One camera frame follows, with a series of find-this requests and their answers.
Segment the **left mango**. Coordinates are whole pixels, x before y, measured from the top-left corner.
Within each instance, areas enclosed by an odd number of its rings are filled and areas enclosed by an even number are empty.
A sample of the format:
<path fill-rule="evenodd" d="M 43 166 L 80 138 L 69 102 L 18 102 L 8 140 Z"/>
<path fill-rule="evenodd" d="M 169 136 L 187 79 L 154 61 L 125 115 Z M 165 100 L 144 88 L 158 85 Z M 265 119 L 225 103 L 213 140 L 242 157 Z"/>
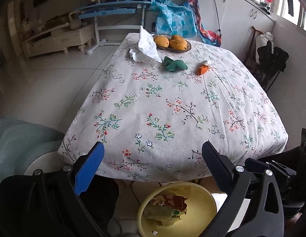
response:
<path fill-rule="evenodd" d="M 156 35 L 154 37 L 154 42 L 160 49 L 166 49 L 169 47 L 169 39 L 163 35 Z"/>

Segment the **wooden folding chair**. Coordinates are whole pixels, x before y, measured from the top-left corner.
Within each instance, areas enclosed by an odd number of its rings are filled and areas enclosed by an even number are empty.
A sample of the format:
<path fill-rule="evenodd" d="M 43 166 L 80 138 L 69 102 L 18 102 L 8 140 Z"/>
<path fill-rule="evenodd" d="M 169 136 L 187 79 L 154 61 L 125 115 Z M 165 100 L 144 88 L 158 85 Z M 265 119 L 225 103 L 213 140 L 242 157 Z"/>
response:
<path fill-rule="evenodd" d="M 243 64 L 255 77 L 262 89 L 268 93 L 279 74 L 285 71 L 289 54 L 279 47 L 274 47 L 269 39 L 267 39 L 265 45 L 253 50 L 255 40 L 267 33 L 260 31 L 254 26 L 251 27 L 251 30 L 252 37 L 249 48 L 245 53 Z"/>

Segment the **green wrapper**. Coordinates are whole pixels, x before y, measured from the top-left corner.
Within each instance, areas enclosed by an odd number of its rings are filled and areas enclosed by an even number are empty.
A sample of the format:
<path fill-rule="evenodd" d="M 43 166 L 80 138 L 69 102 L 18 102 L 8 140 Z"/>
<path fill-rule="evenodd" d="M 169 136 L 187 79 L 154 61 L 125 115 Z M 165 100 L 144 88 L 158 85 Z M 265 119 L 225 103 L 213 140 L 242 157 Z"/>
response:
<path fill-rule="evenodd" d="M 188 70 L 188 66 L 182 60 L 173 60 L 167 56 L 164 57 L 163 66 L 168 72 L 179 72 Z"/>

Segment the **trash inside bin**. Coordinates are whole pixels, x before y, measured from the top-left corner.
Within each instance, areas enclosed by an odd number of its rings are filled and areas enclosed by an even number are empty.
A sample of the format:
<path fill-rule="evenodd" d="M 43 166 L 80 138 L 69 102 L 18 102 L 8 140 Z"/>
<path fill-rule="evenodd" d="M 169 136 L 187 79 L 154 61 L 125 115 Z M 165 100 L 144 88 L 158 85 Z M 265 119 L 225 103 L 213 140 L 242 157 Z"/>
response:
<path fill-rule="evenodd" d="M 156 195 L 145 206 L 143 216 L 154 224 L 172 226 L 187 214 L 187 200 L 174 194 Z"/>

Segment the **blue checkered plastic bag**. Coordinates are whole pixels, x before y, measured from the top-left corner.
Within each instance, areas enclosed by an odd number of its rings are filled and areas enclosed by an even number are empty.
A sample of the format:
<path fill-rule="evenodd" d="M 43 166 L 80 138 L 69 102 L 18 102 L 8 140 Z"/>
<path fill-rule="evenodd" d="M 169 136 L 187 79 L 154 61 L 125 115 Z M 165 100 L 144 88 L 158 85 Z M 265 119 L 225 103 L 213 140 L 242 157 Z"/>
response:
<path fill-rule="evenodd" d="M 193 38 L 197 35 L 191 9 L 172 0 L 151 0 L 150 11 L 157 12 L 156 34 L 180 35 Z"/>

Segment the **mango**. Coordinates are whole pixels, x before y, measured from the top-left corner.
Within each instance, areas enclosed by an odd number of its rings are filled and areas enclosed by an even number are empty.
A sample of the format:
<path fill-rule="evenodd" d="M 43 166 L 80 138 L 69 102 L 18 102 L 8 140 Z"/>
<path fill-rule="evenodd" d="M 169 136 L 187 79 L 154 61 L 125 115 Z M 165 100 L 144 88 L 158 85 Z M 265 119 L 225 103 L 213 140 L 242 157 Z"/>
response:
<path fill-rule="evenodd" d="M 182 36 L 180 36 L 180 35 L 173 35 L 171 37 L 171 40 L 177 40 L 177 41 L 182 41 L 182 42 L 185 41 L 185 39 Z"/>
<path fill-rule="evenodd" d="M 160 49 L 166 49 L 169 47 L 169 39 L 163 35 L 156 35 L 154 37 L 154 42 Z"/>
<path fill-rule="evenodd" d="M 169 41 L 169 47 L 173 50 L 178 51 L 186 51 L 187 50 L 187 42 L 184 41 L 177 41 L 177 40 L 170 40 Z"/>

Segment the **right mango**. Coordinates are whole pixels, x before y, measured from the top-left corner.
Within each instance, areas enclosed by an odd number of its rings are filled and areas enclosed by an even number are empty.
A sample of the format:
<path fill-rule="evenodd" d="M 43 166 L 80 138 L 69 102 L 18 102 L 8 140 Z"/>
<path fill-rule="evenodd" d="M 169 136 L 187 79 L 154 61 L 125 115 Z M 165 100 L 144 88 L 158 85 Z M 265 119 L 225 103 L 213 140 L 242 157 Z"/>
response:
<path fill-rule="evenodd" d="M 182 36 L 180 36 L 180 35 L 173 35 L 171 37 L 171 40 L 177 40 L 177 41 L 182 41 L 182 42 L 185 41 L 185 39 Z"/>

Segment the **yellow trash bin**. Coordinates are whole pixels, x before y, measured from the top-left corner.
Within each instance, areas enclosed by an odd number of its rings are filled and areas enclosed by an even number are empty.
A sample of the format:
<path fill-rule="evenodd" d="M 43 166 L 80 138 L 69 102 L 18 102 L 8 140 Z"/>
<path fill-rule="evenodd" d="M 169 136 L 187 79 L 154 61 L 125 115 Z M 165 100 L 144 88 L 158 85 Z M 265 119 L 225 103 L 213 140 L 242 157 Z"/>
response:
<path fill-rule="evenodd" d="M 148 221 L 143 212 L 156 195 L 174 194 L 188 198 L 187 214 L 172 226 L 160 226 Z M 137 229 L 140 236 L 200 236 L 217 214 L 213 196 L 204 187 L 190 182 L 167 184 L 149 194 L 137 213 Z"/>

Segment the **wicker fruit basket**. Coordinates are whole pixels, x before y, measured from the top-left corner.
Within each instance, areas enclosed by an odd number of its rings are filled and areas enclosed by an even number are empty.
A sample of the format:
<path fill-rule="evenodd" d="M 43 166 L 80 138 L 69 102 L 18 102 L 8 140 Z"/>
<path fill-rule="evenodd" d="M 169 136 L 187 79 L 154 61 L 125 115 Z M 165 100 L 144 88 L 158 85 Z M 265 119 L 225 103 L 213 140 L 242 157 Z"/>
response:
<path fill-rule="evenodd" d="M 153 36 L 157 48 L 169 50 L 174 53 L 185 53 L 191 50 L 192 45 L 179 35 L 155 34 Z"/>

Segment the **floral tablecloth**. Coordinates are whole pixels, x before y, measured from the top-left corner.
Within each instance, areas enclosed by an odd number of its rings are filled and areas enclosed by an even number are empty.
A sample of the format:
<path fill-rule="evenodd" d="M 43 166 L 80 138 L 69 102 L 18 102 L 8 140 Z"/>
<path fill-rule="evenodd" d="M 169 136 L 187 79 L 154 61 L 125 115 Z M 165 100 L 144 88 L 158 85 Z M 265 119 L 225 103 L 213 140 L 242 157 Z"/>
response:
<path fill-rule="evenodd" d="M 58 150 L 66 163 L 101 142 L 97 174 L 173 182 L 209 176 L 201 155 L 206 141 L 235 165 L 284 150 L 288 134 L 279 114 L 232 52 L 198 41 L 186 53 L 161 50 L 160 58 L 188 66 L 168 72 L 161 63 L 130 58 L 138 41 L 137 33 L 128 34 L 101 70 Z M 209 70 L 196 75 L 204 60 Z"/>

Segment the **white low cabinet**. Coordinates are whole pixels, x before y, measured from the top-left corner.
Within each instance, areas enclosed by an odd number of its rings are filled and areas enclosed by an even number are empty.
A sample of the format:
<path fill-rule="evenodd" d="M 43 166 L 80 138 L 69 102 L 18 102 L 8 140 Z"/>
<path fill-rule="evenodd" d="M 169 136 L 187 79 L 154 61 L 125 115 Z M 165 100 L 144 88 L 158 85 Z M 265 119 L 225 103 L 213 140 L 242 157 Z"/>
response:
<path fill-rule="evenodd" d="M 215 1 L 222 34 L 221 47 L 243 61 L 252 37 L 251 27 L 271 32 L 275 20 L 250 0 Z"/>

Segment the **small white tissue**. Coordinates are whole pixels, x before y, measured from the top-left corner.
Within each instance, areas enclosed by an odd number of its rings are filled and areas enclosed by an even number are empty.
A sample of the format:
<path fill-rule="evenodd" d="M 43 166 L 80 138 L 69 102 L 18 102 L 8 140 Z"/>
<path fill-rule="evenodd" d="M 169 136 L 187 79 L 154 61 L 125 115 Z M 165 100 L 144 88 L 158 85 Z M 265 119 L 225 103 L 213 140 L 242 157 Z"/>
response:
<path fill-rule="evenodd" d="M 149 63 L 151 61 L 150 57 L 146 56 L 136 48 L 129 50 L 129 56 L 134 62 L 137 63 Z"/>

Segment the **large white paper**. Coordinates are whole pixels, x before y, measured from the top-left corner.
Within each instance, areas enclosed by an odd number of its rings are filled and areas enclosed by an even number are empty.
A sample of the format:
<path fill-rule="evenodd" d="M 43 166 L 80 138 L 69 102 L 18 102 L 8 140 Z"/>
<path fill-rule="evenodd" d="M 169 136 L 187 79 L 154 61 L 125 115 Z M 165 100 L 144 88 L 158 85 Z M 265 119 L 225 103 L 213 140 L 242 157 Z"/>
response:
<path fill-rule="evenodd" d="M 142 26 L 140 26 L 140 38 L 137 46 L 139 51 L 145 56 L 156 62 L 162 63 L 162 60 L 157 52 L 157 45 L 154 42 L 154 38 Z"/>

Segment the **pink kettlebell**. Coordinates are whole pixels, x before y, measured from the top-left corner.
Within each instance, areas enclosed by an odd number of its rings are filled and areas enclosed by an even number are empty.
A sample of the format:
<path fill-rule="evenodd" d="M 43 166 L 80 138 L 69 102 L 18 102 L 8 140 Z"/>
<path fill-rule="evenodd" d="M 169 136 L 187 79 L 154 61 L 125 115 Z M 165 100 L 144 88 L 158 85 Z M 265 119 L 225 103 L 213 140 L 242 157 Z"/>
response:
<path fill-rule="evenodd" d="M 79 18 L 79 16 L 82 14 L 82 11 L 73 11 L 70 12 L 68 17 L 69 17 L 69 28 L 71 30 L 78 29 L 82 26 L 82 21 Z"/>

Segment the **white TV cabinet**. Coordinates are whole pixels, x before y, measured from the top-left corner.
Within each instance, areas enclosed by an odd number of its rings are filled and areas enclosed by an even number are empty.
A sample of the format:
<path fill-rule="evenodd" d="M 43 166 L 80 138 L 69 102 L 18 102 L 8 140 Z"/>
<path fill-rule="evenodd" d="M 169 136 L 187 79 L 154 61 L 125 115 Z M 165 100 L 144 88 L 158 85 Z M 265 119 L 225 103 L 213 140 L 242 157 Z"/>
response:
<path fill-rule="evenodd" d="M 86 25 L 76 30 L 57 33 L 49 36 L 46 34 L 29 38 L 22 42 L 22 50 L 26 58 L 54 53 L 57 51 L 68 52 L 70 47 L 78 47 L 83 52 L 85 47 L 91 46 L 94 37 L 93 25 Z"/>

